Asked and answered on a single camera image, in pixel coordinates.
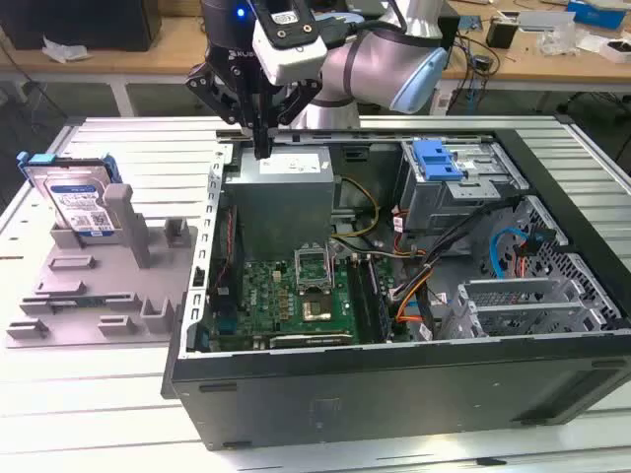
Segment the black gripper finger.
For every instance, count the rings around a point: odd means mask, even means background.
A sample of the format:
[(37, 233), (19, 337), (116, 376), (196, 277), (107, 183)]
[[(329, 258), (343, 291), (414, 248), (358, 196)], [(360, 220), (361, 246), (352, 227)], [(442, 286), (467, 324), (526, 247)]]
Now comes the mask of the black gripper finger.
[(321, 81), (304, 79), (295, 86), (266, 85), (263, 93), (263, 158), (271, 155), (273, 132), (289, 125), (321, 90)]
[(251, 138), (255, 157), (263, 159), (264, 127), (255, 102), (256, 80), (240, 63), (228, 65), (223, 70), (224, 78), (221, 78), (221, 72), (221, 67), (204, 62), (190, 72), (185, 84), (225, 122), (238, 124)]

